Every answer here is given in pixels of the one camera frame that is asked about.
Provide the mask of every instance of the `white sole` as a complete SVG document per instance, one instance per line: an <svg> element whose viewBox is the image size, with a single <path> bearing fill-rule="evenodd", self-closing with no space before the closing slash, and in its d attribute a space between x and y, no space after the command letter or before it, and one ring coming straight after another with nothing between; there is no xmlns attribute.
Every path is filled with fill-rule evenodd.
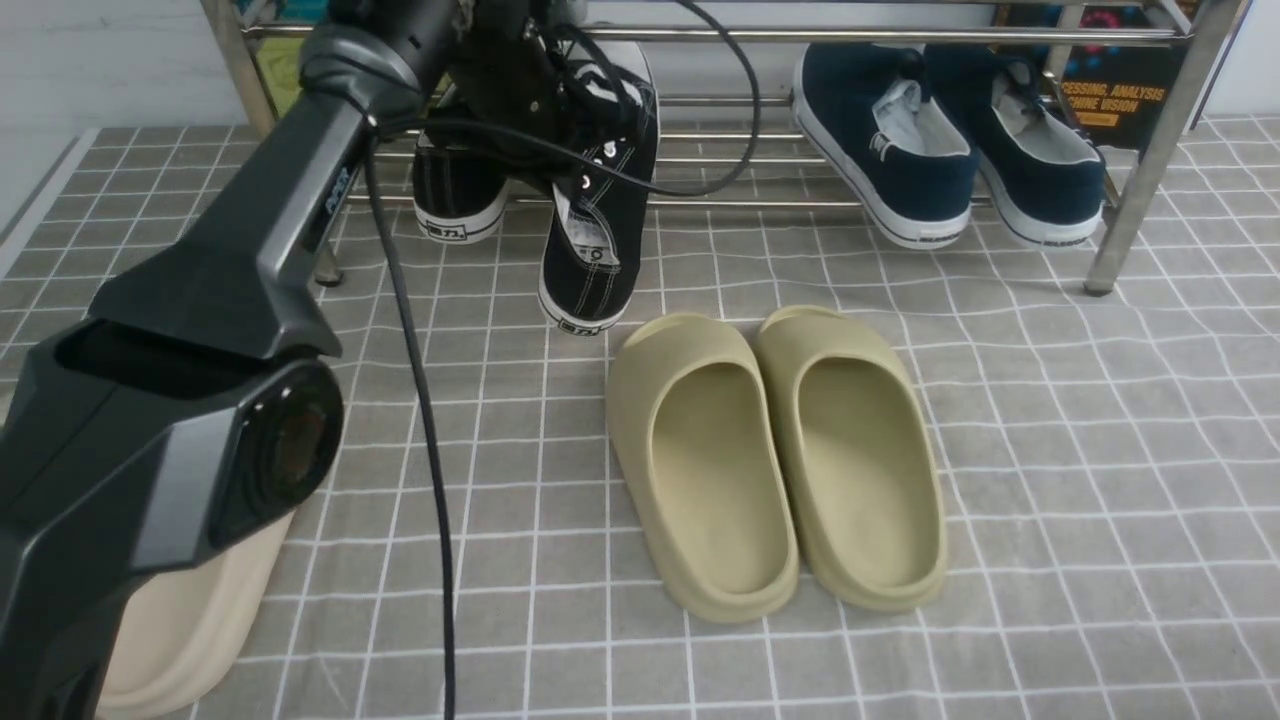
<svg viewBox="0 0 1280 720"><path fill-rule="evenodd" d="M796 63L791 92L791 117L796 127L809 138L809 142L813 143L818 152L831 163L836 174L858 195L863 201L863 209L867 211L867 215L870 217L872 222L876 223L876 227L884 233L884 237L890 242L908 250L937 250L959 240L960 233L969 225L970 209L966 208L964 214L947 220L922 222L904 218L881 200L879 193L876 192L876 186L872 184L867 173L858 167L858 163L852 158L845 155L836 138L827 132L827 128L822 127L818 117L809 108L809 101L804 96L803 56Z"/></svg>
<svg viewBox="0 0 1280 720"><path fill-rule="evenodd" d="M581 318L575 318L573 315L566 313L559 305L552 300L550 292L547 291L547 275L538 275L538 302L543 306L543 313L556 323L556 327L580 337L594 337L600 334L603 331L612 328L618 324L622 315L626 314L627 306L631 305L631 299L627 299L626 305L617 314L604 318L600 320L584 320Z"/></svg>
<svg viewBox="0 0 1280 720"><path fill-rule="evenodd" d="M1014 240L1020 245L1033 250L1068 250L1088 242L1093 231L1098 229L1098 223L1102 222L1101 205L1092 218L1070 225L1046 223L1023 213L1009 195L1005 181L1000 178L1000 173L996 172L991 160L982 152L978 154L978 172L982 173L982 179L991 190L991 201L995 204L996 211L1000 213L1000 218L1005 220Z"/></svg>
<svg viewBox="0 0 1280 720"><path fill-rule="evenodd" d="M438 218L422 208L413 204L413 214L417 215L417 224L426 233L426 237L442 245L472 245L492 236L502 222L502 214L507 209L507 186L502 186L488 208L475 215L466 218Z"/></svg>

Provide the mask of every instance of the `metal shoe rack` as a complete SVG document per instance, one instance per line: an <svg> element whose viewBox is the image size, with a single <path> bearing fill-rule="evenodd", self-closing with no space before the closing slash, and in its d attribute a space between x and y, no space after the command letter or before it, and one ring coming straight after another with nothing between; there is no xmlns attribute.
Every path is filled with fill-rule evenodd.
<svg viewBox="0 0 1280 720"><path fill-rule="evenodd" d="M1151 19L1151 28L1114 29L1083 28L1080 20L1084 13L1083 0L1004 0L1016 4L1064 5L1059 27L1053 28L919 28L919 27L790 27L790 28L731 28L733 37L741 44L806 44L806 42L963 42L998 45L1051 45L1046 70L1046 92L1050 100L1060 104L1070 115L1070 106L1061 95L1057 77L1066 65L1068 54L1074 45L1097 46L1161 46L1179 49L1183 55L1176 79L1166 97L1164 111L1155 126L1151 141L1139 152L1137 165L1119 191L1108 188L1107 208L1103 213L1106 234L1098 247L1093 265L1084 281L1088 295L1110 293L1124 266L1129 249L1138 236L1142 220L1156 195L1165 169L1178 147L1178 141L1199 109L1206 83L1216 68L1221 50L1234 37L1251 0L1203 0L1194 20L1188 19L1178 8L1176 0L1089 0L1088 5L1098 6L1139 6ZM311 27L306 24L273 22L273 0L255 0L243 13L234 0L201 0L215 38L221 49L232 78L239 91L250 122L261 133L266 133L276 119L276 110L264 86L262 76L255 58L255 45L269 37L305 37ZM899 4L959 5L983 4L970 0L905 0ZM588 27L599 40L631 40L639 42L721 42L714 31L684 26L596 26ZM684 108L746 108L748 97L741 96L662 96L663 106ZM771 96L765 106L785 108L787 96ZM681 131L663 135L664 141L684 143L741 142L741 132ZM769 132L762 135L763 142L801 142L797 133ZM408 152L385 152L388 159L408 159ZM662 152L659 165L698 168L707 164L724 164L724 160L672 155ZM755 165L795 167L820 165L817 156L808 158L765 158L755 159ZM410 201L403 195L389 193L388 201ZM532 202L526 197L517 201ZM975 197L975 204L989 204L989 199ZM652 206L672 209L751 209L751 210L840 210L856 209L856 201L813 201L813 200L721 200L721 199L668 199L653 197ZM330 283L339 282L342 272L332 252L321 258L316 270L317 279Z"/></svg>

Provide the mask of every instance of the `beige slide sandal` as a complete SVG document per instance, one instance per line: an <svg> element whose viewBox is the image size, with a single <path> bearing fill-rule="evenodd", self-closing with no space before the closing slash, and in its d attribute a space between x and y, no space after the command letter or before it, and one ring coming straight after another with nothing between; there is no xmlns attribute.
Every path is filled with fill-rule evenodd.
<svg viewBox="0 0 1280 720"><path fill-rule="evenodd" d="M872 610L937 597L947 566L942 495L893 348L859 320L795 306L764 322L756 355L814 577Z"/></svg>
<svg viewBox="0 0 1280 720"><path fill-rule="evenodd" d="M0 393L0 429L13 392ZM156 717L200 700L230 670L293 514L200 568L156 575L124 609L97 716Z"/></svg>
<svg viewBox="0 0 1280 720"><path fill-rule="evenodd" d="M746 340L692 314L644 325L618 351L605 411L671 597L713 623L790 600L800 553Z"/></svg>

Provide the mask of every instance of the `shoe label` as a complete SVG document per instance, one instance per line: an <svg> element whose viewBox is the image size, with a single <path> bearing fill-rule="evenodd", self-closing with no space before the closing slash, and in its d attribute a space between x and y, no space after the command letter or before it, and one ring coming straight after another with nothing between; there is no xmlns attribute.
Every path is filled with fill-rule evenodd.
<svg viewBox="0 0 1280 720"><path fill-rule="evenodd" d="M466 242L467 228L462 225L426 225L426 237L439 242Z"/></svg>
<svg viewBox="0 0 1280 720"><path fill-rule="evenodd" d="M568 334L573 334L573 336L577 336L577 337L594 337L594 336L600 334L600 329L599 328L584 328L584 327L580 327L580 325L575 325L573 323L570 323L568 320L561 320L556 325L559 329L567 332Z"/></svg>
<svg viewBox="0 0 1280 720"><path fill-rule="evenodd" d="M561 227L564 229L568 243L577 254L579 259L589 266L599 266L605 272L617 272L622 264L618 254L613 250L613 238L609 237L608 224L595 211L594 205L580 202L579 208L594 215L595 222L586 222L573 211L568 197L556 188L556 210L559 214Z"/></svg>

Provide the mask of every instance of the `cable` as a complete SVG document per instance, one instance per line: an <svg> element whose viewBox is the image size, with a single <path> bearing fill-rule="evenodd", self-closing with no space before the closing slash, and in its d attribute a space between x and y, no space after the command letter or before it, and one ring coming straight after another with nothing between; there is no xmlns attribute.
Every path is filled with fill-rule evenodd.
<svg viewBox="0 0 1280 720"><path fill-rule="evenodd" d="M748 59L742 47L733 40L728 29L724 28L719 22L716 20L709 13L699 8L692 0L675 0L681 6L694 13L708 26L710 26L716 32L724 38L724 42L730 46L737 59L742 63L742 69L746 72L748 83L751 86L751 132L746 142L746 149L742 152L741 160L733 165L722 178L708 183L700 188L694 190L675 190L654 184L649 181L644 181L613 168L598 165L586 158L573 152L567 147L561 147L556 143L548 142L540 137L507 128L498 124L484 123L479 120L465 120L465 119L436 119L436 120L415 120L396 126L385 126L378 129L376 137L370 142L369 151L365 154L365 184L369 190L369 208L374 217L374 227L378 229L378 240L383 246L383 254L387 255L387 272L392 278L392 291L396 296L396 309L399 313L401 329L404 333L404 347L408 352L410 370L413 373L413 388L417 391L419 410L422 415L422 430L426 437L426 456L428 465L431 473L431 492L435 498L435 515L436 523L440 533L440 589L442 589L442 603L444 606L442 618L442 644L444 650L444 720L453 720L457 712L457 666L456 666L456 641L454 641L454 623L453 623L453 543L449 532L449 510L447 498L444 495L444 471L440 462L440 448L435 429L435 416L431 411L431 393L428 389L426 372L422 364L422 348L417 341L417 327L413 323L413 313L410 307L408 301L408 288L404 282L404 269L401 266L399 251L396 249L396 242L392 238L390 229L387 225L387 213L383 208L381 192L378 188L378 167L374 150L378 147L383 140L389 135L403 132L406 129L419 128L422 131L429 129L462 129L471 132L488 133L489 136L504 136L511 140L517 140L525 142L531 147L543 151L547 155L557 156L586 169L594 172L602 172L622 182L641 190L645 190L654 195L666 195L672 197L698 197L703 195L709 195L728 187L733 181L736 181L750 165L751 158L755 155L755 147L760 137L760 82L755 77L755 69L751 67L751 61ZM310 86L316 79L328 79L321 76L321 78L303 78L303 85ZM611 73L611 81L614 79L613 73ZM326 91L330 95L338 95L335 92ZM349 97L344 97L348 102L352 101Z"/></svg>
<svg viewBox="0 0 1280 720"><path fill-rule="evenodd" d="M369 187L369 209L374 214L374 227L378 240L387 255L387 272L392 278L392 291L396 293L396 309L401 316L401 329L404 331L404 346L408 350L408 365L413 372L413 388L417 389L419 410L422 413L422 432L426 436L426 459L431 469L431 492L435 496L435 519L440 528L440 589L444 605L442 639L444 644L444 720L453 720L457 703L457 674L454 667L453 641L453 543L449 536L449 509L444 497L444 473L440 469L440 448L435 436L435 416L431 413L431 393L426 388L426 372L422 369L422 348L417 343L417 327L408 304L408 290L404 287L404 269L401 266L399 251L387 228L383 209L383 196L378 191L378 168L374 161L374 141L365 155L365 184Z"/></svg>
<svg viewBox="0 0 1280 720"><path fill-rule="evenodd" d="M732 33L730 33L730 31L724 26L722 26L719 20L713 18L710 13L708 13L707 10L699 8L698 4L694 3L692 0L673 0L673 1L677 3L680 6L685 8L686 10L689 10L690 13L701 18L703 22L705 22L712 29L716 31L717 35L719 35L724 40L724 44L728 45L730 50L733 51L733 55L736 55L739 61L742 64L742 70L746 73L746 82L751 86L751 132L746 140L746 149L742 151L742 158L727 173L724 173L723 177L708 184L704 184L703 187L696 187L692 190L677 190L654 184L650 181L641 179L635 176L628 176L622 170L616 170L607 165L598 165L567 147L562 147L559 145L556 145L554 142L548 142L538 136L529 135L526 132L515 128L508 128L506 126L486 123L483 120L468 120L461 118L458 119L428 118L425 120L413 119L403 123L388 124L383 128L383 135L404 132L408 129L420 129L424 132L433 129L470 131L477 135L488 135L490 137L497 135L507 140L516 140L524 142L525 145L529 145L530 147L534 147L547 155L556 156L561 160L567 160L588 170L609 176L611 178L621 183L628 184L631 187L637 187L653 195L663 195L667 197L701 197L704 195L710 195L713 192L724 190L726 187L732 184L733 181L741 177L744 172L746 172L748 167L750 167L751 164L751 158L755 156L755 146L759 143L760 140L760 108L762 108L760 81L759 78L755 77L755 68L751 67L751 60L748 59L746 53L742 51L742 46L739 45L736 40L733 40Z"/></svg>

